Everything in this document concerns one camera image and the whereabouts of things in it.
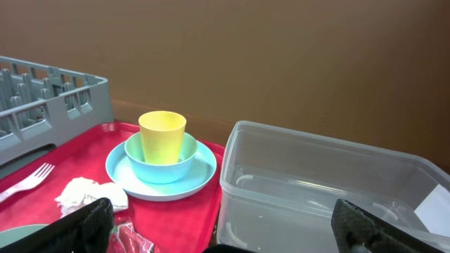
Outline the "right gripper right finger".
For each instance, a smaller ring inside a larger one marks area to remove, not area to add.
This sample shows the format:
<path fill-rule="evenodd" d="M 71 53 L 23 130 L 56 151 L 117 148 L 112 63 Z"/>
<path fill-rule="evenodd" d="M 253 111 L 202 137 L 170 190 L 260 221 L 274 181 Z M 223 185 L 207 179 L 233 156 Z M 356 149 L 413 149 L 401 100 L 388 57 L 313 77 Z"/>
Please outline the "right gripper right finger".
<path fill-rule="evenodd" d="M 398 228 L 343 199 L 335 203 L 331 227 L 340 253 L 446 251 L 446 237 L 405 227 Z"/>

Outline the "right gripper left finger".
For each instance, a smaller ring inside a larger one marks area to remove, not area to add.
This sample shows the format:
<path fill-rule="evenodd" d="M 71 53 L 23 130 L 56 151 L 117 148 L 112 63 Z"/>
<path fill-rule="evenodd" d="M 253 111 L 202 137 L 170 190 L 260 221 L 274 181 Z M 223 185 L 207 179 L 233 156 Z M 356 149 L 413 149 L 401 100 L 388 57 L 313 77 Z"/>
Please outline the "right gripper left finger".
<path fill-rule="evenodd" d="M 113 227 L 113 205 L 102 197 L 2 247 L 1 253 L 106 253 Z"/>

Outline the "red snack wrapper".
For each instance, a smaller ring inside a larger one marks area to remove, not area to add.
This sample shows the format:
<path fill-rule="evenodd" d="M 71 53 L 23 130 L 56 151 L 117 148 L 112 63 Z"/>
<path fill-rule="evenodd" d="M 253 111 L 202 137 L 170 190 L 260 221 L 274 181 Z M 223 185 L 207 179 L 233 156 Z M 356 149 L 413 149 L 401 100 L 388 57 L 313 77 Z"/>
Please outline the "red snack wrapper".
<path fill-rule="evenodd" d="M 116 219 L 107 253 L 160 253 L 157 245 L 136 232 L 130 218 Z"/>

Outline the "white napkin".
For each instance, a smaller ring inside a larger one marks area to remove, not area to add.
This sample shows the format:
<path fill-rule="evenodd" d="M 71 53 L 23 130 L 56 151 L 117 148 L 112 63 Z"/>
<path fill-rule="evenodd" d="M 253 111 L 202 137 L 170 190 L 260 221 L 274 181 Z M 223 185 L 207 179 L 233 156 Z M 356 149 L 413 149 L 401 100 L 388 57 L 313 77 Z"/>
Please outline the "white napkin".
<path fill-rule="evenodd" d="M 112 182 L 99 184 L 84 177 L 72 179 L 55 201 L 60 207 L 61 217 L 64 217 L 102 197 L 111 201 L 114 212 L 129 207 L 127 194 L 117 184 Z"/>

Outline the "white plastic fork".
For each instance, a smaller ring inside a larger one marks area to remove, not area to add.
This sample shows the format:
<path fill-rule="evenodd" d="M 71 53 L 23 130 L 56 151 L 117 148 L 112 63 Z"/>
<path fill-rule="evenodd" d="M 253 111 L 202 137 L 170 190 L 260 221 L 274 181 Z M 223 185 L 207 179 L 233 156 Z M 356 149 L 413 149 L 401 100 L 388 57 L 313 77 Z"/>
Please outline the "white plastic fork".
<path fill-rule="evenodd" d="M 43 163 L 43 165 L 41 165 L 36 171 L 32 172 L 28 177 L 2 192 L 1 202 L 5 201 L 15 193 L 31 190 L 37 187 L 45 180 L 54 168 L 55 165 L 53 164 Z"/>

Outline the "green bowl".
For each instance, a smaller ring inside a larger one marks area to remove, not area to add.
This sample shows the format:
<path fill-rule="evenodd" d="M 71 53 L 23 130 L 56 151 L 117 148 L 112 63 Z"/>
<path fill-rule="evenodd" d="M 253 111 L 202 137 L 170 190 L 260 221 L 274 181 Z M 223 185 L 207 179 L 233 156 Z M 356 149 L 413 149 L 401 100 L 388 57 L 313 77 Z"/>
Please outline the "green bowl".
<path fill-rule="evenodd" d="M 38 230 L 46 227 L 46 224 L 31 224 L 26 226 L 18 226 L 0 232 L 0 247 L 5 247 L 22 238 L 25 238 Z"/>

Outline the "yellow plastic cup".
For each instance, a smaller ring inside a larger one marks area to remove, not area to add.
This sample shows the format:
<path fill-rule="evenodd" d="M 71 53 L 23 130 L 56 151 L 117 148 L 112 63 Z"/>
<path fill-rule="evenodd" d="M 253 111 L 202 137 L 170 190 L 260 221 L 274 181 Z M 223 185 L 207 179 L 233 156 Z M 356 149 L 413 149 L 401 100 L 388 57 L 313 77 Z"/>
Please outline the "yellow plastic cup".
<path fill-rule="evenodd" d="M 178 162 L 186 118 L 176 112 L 152 111 L 139 117 L 141 143 L 146 163 L 166 165 Z"/>

